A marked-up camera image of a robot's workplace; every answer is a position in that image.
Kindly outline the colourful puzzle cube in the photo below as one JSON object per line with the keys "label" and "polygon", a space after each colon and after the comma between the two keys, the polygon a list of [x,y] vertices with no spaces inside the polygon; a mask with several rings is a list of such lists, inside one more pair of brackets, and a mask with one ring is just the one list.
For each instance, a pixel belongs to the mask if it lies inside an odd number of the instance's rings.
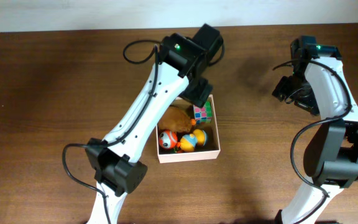
{"label": "colourful puzzle cube", "polygon": [[207,101],[202,108],[193,106],[193,114],[196,124],[210,123],[213,118],[211,102]]}

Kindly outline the brown plush toy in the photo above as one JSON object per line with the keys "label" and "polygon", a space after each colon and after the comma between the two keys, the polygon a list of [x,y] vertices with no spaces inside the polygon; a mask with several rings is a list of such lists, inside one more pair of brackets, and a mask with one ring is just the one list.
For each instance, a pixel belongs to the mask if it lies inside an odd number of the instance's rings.
{"label": "brown plush toy", "polygon": [[157,124],[159,130],[175,133],[188,133],[195,125],[195,119],[190,118],[185,110],[176,106],[169,106]]}

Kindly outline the red and grey ball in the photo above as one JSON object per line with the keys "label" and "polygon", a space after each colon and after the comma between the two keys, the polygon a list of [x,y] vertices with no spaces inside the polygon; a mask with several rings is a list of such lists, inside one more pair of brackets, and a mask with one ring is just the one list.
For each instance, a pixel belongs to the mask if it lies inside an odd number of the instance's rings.
{"label": "red and grey ball", "polygon": [[178,138],[176,133],[171,130],[164,130],[158,137],[159,146],[163,149],[173,149],[177,146]]}

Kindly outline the orange duck toy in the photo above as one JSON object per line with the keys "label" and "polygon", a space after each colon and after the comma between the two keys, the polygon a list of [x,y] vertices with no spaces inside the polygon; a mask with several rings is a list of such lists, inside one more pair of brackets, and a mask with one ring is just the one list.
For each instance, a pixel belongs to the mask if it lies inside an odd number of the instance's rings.
{"label": "orange duck toy", "polygon": [[190,134],[185,134],[177,142],[177,147],[184,152],[194,152],[195,149],[203,147],[208,142],[208,134],[202,129],[195,129]]}

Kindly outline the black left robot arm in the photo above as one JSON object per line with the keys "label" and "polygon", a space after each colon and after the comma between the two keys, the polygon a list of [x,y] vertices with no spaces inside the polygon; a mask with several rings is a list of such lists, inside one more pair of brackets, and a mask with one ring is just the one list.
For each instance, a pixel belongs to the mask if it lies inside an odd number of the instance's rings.
{"label": "black left robot arm", "polygon": [[98,191],[89,223],[117,222],[127,194],[147,172],[139,159],[154,127],[176,97],[196,106],[206,103],[213,87],[201,74],[223,48],[220,31],[207,24],[192,38],[174,33],[154,45],[143,89],[120,122],[103,139],[90,139],[85,150]]}

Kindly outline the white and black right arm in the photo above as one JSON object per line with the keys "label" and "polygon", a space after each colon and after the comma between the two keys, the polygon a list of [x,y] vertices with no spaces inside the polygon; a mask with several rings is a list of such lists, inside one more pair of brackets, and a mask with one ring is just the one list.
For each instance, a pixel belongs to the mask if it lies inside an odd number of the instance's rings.
{"label": "white and black right arm", "polygon": [[290,45],[291,59],[272,95],[320,116],[299,130],[290,161],[302,184],[275,223],[316,223],[328,203],[358,181],[358,105],[343,73],[342,56],[333,45],[301,35]]}

